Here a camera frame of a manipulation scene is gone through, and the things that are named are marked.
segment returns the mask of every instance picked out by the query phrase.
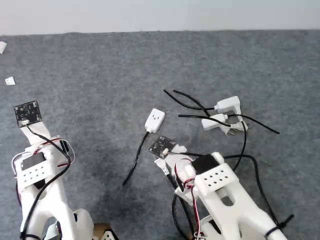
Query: white wire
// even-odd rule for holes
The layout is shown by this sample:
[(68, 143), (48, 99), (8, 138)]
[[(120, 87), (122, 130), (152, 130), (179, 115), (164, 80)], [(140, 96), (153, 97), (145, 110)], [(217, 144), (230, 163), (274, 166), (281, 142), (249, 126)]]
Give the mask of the white wire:
[(19, 157), (19, 156), (22, 155), (22, 154), (27, 154), (27, 153), (30, 153), (30, 152), (29, 152), (29, 151), (23, 151), (23, 152), (20, 152), (20, 153), (16, 154), (16, 155), (12, 158), (12, 160), (11, 160), (11, 168), (12, 168), (12, 171), (13, 171), (13, 173), (14, 173), (14, 176), (17, 176), (17, 171), (16, 171), (16, 167), (15, 167), (15, 160), (16, 160), (16, 158)]
[[(72, 163), (76, 160), (76, 154), (75, 154), (75, 151), (74, 151), (73, 147), (71, 146), (71, 144), (70, 144), (67, 140), (65, 140), (65, 139), (63, 139), (63, 138), (59, 138), (58, 140), (54, 140), (53, 142), (56, 142), (56, 141), (64, 141), (64, 142), (66, 142), (66, 143), (69, 145), (69, 147), (71, 148), (71, 151), (72, 151), (72, 153), (73, 153), (73, 160), (71, 161), (71, 164), (72, 164)], [(40, 144), (40, 145), (37, 147), (37, 150), (38, 150), (39, 148), (41, 148), (42, 145), (43, 145), (43, 143)], [(12, 171), (13, 171), (13, 173), (14, 173), (14, 176), (17, 176), (17, 171), (16, 171), (16, 167), (15, 167), (15, 160), (16, 160), (16, 158), (19, 157), (19, 156), (21, 156), (22, 154), (26, 154), (26, 153), (30, 153), (30, 152), (29, 152), (29, 151), (23, 151), (23, 152), (20, 152), (20, 153), (16, 154), (16, 155), (12, 158), (12, 160), (11, 160), (11, 168), (12, 168)]]
[(197, 200), (194, 196), (194, 186), (192, 186), (191, 188), (191, 196), (192, 196), (192, 202), (193, 202), (193, 206), (194, 206), (194, 209), (195, 209), (195, 217), (197, 219), (197, 223), (198, 223), (198, 231), (194, 233), (194, 237), (196, 237), (196, 240), (199, 240), (199, 239), (206, 239), (206, 237), (204, 236), (201, 236), (201, 225), (200, 225), (200, 218), (199, 218), (199, 213), (198, 213), (198, 207), (197, 207)]

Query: white plastic bracket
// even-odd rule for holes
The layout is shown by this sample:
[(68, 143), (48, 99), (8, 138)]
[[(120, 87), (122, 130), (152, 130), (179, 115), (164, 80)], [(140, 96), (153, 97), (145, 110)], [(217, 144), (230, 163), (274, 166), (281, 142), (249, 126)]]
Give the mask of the white plastic bracket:
[(239, 182), (239, 178), (227, 163), (197, 175), (194, 180), (194, 184), (203, 196), (207, 196), (232, 182)]
[(23, 189), (52, 175), (55, 175), (55, 166), (53, 165), (53, 162), (48, 160), (43, 161), (26, 170), (18, 172), (18, 186)]

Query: wire bundle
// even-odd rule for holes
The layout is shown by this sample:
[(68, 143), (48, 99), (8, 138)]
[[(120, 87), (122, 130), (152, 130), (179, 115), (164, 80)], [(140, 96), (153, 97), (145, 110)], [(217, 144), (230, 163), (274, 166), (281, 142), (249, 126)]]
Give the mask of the wire bundle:
[(38, 136), (39, 138), (45, 140), (46, 142), (48, 142), (49, 144), (51, 144), (52, 146), (54, 146), (62, 155), (64, 155), (67, 159), (67, 165), (65, 166), (65, 168), (59, 172), (56, 176), (54, 176), (52, 179), (50, 179), (49, 181), (47, 181), (45, 183), (45, 185), (40, 189), (39, 193), (36, 195), (32, 205), (31, 205), (31, 208), (29, 210), (29, 213), (27, 214), (27, 217), (25, 219), (25, 222), (24, 222), (24, 226), (23, 226), (23, 230), (22, 232), (20, 233), (20, 239), (21, 240), (25, 240), (26, 238), (34, 238), (34, 239), (37, 239), (37, 240), (40, 240), (41, 238), (36, 236), (36, 235), (33, 235), (33, 234), (28, 234), (27, 231), (28, 231), (28, 227), (29, 227), (29, 224), (30, 224), (30, 219), (35, 211), (35, 208), (37, 206), (37, 203), (42, 195), (42, 193), (46, 190), (46, 188), (51, 184), (53, 183), (56, 179), (58, 179), (59, 177), (61, 177), (70, 167), (71, 165), (71, 159), (69, 157), (68, 154), (66, 154), (64, 152), (64, 150), (62, 148), (60, 148), (58, 145), (56, 145), (52, 140), (46, 138), (45, 136), (41, 135), (41, 134), (38, 134), (34, 131), (32, 131), (29, 127), (29, 125), (27, 125), (27, 128), (29, 129), (29, 131), (33, 134), (33, 135), (36, 135)]
[[(190, 105), (187, 105), (181, 101), (179, 101), (178, 99), (176, 99), (173, 95), (171, 95), (168, 91), (166, 90), (163, 90), (170, 98), (172, 98), (174, 101), (176, 101), (178, 104), (188, 108), (188, 109), (193, 109), (193, 110), (199, 110), (199, 111), (203, 111), (205, 113), (206, 116), (202, 116), (202, 115), (187, 115), (187, 114), (179, 114), (178, 117), (179, 118), (195, 118), (195, 119), (208, 119), (208, 120), (211, 120), (211, 121), (214, 121), (214, 122), (217, 122), (221, 125), (224, 125), (226, 127), (231, 127), (230, 124), (227, 124), (227, 123), (224, 123), (224, 122), (221, 122), (217, 119), (214, 119), (214, 118), (211, 118), (210, 117), (210, 114), (208, 113), (209, 110), (215, 110), (214, 107), (203, 107), (203, 105), (198, 101), (196, 100), (195, 98), (191, 97), (190, 95), (184, 93), (184, 92), (181, 92), (181, 91), (177, 91), (177, 90), (173, 90), (174, 93), (177, 93), (177, 94), (180, 94), (180, 95), (183, 95), (185, 97), (187, 97), (188, 99), (190, 99), (191, 101), (193, 101), (196, 105), (198, 105), (198, 107), (196, 106), (190, 106)], [(257, 124), (261, 125), (262, 127), (270, 130), (271, 132), (275, 133), (275, 134), (280, 134), (278, 131), (272, 129), (271, 127), (268, 127), (266, 126), (265, 124), (255, 120), (254, 118), (252, 117), (249, 117), (249, 116), (246, 116), (246, 115), (243, 115), (243, 114), (229, 114), (228, 117), (235, 117), (235, 116), (241, 116), (243, 118), (246, 118), (246, 119), (249, 119), (251, 121), (254, 121), (256, 122)], [(276, 227), (270, 229), (264, 236), (265, 238), (267, 238), (272, 232), (278, 230), (278, 229), (283, 229), (287, 223), (294, 217), (293, 214), (291, 214), (285, 221), (283, 222), (279, 222), (274, 211), (272, 210), (268, 200), (267, 200), (267, 197), (264, 193), (264, 190), (263, 190), (263, 187), (261, 185), (261, 181), (260, 181), (260, 177), (259, 177), (259, 171), (258, 171), (258, 163), (256, 161), (256, 159), (251, 156), (251, 155), (247, 155), (247, 154), (244, 154), (245, 152), (245, 148), (246, 148), (246, 143), (247, 143), (247, 131), (246, 131), (246, 127), (245, 127), (245, 123), (243, 121), (241, 121), (241, 124), (242, 124), (242, 127), (243, 127), (243, 132), (244, 132), (244, 141), (243, 141), (243, 146), (242, 146), (242, 149), (241, 149), (241, 153), (240, 154), (237, 154), (237, 155), (228, 155), (228, 156), (225, 156), (224, 158), (225, 159), (231, 159), (231, 158), (238, 158), (238, 161), (237, 163), (235, 164), (235, 166), (233, 167), (233, 171), (235, 171), (237, 169), (237, 167), (239, 166), (240, 162), (241, 162), (241, 159), (242, 157), (244, 158), (249, 158), (252, 160), (253, 162), (253, 165), (254, 165), (254, 171), (255, 171), (255, 179), (256, 179), (256, 182), (257, 182), (257, 186), (258, 186), (258, 189), (259, 189), (259, 192), (267, 206), (267, 209), (268, 209), (268, 212), (272, 218), (272, 220), (274, 221), (274, 223), (276, 224)], [(201, 157), (203, 156), (202, 154), (198, 154), (198, 153), (191, 153), (191, 152), (185, 152), (185, 153), (179, 153), (179, 154), (184, 154), (184, 155), (187, 155), (187, 156), (196, 156), (196, 157)], [(174, 171), (175, 171), (175, 174), (177, 176), (177, 181), (179, 180), (178, 178), (178, 173), (177, 173), (177, 169), (176, 169), (176, 166), (174, 168)], [(194, 193), (193, 193), (193, 188), (194, 186), (189, 184), (189, 185), (186, 185), (187, 183), (193, 181), (194, 179), (190, 178), (190, 179), (187, 179), (184, 183), (183, 183), (183, 187), (185, 189), (191, 189), (191, 195), (192, 195), (192, 201), (193, 201), (193, 210), (194, 210), (194, 214), (195, 214), (195, 217), (196, 217), (196, 223), (197, 223), (197, 230), (196, 232), (194, 232), (193, 236), (194, 238), (196, 238), (197, 240), (200, 239), (200, 238), (203, 238), (205, 239), (205, 237), (203, 237), (202, 233), (200, 232), (200, 219), (199, 219), (199, 213), (198, 213), (198, 209), (197, 209), (197, 203), (196, 203), (196, 199), (194, 197)]]

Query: electrical connector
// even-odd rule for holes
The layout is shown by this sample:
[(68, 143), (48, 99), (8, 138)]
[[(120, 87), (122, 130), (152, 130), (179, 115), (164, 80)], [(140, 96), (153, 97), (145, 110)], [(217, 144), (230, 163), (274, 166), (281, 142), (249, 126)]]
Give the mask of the electrical connector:
[(165, 113), (156, 108), (152, 109), (147, 118), (144, 128), (149, 133), (156, 133), (165, 119)]
[(162, 170), (164, 175), (170, 174), (165, 160), (163, 160), (162, 158), (158, 158), (157, 160), (154, 161), (154, 163)]

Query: red wire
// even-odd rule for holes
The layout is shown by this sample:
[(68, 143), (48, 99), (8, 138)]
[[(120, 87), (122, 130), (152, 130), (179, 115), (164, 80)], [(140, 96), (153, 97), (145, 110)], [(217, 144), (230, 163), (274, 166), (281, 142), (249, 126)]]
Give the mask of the red wire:
[(199, 232), (199, 228), (200, 228), (200, 223), (199, 223), (199, 213), (198, 213), (198, 209), (197, 209), (197, 202), (196, 202), (196, 198), (194, 196), (194, 186), (191, 187), (191, 196), (192, 196), (192, 203), (193, 203), (193, 211), (195, 214), (195, 221), (196, 221), (196, 232), (198, 234)]
[[(55, 138), (55, 139), (52, 139), (51, 141), (52, 141), (52, 142), (55, 142), (55, 141), (58, 141), (58, 140), (61, 140), (61, 139), (62, 139), (62, 138)], [(50, 143), (50, 142), (46, 141), (46, 142), (44, 142), (44, 143), (42, 143), (42, 144), (40, 144), (40, 145), (46, 145), (46, 144), (49, 144), (49, 143)], [(39, 151), (39, 147), (33, 152), (33, 155), (37, 154), (38, 151)]]

